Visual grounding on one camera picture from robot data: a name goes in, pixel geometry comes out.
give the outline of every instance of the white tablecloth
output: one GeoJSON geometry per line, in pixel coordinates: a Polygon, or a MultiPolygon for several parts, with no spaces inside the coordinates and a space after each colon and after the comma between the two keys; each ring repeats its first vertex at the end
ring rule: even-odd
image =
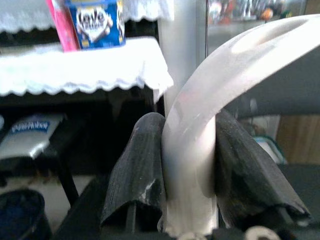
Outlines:
{"type": "MultiPolygon", "coordinates": [[[[123,0],[123,18],[125,21],[173,20],[174,0],[123,0]]],[[[45,0],[1,0],[0,32],[28,32],[54,26],[45,0]]]]}
{"type": "Polygon", "coordinates": [[[132,86],[153,89],[154,102],[174,82],[153,37],[127,39],[122,47],[63,53],[59,44],[0,57],[0,96],[93,93],[132,86]]]}

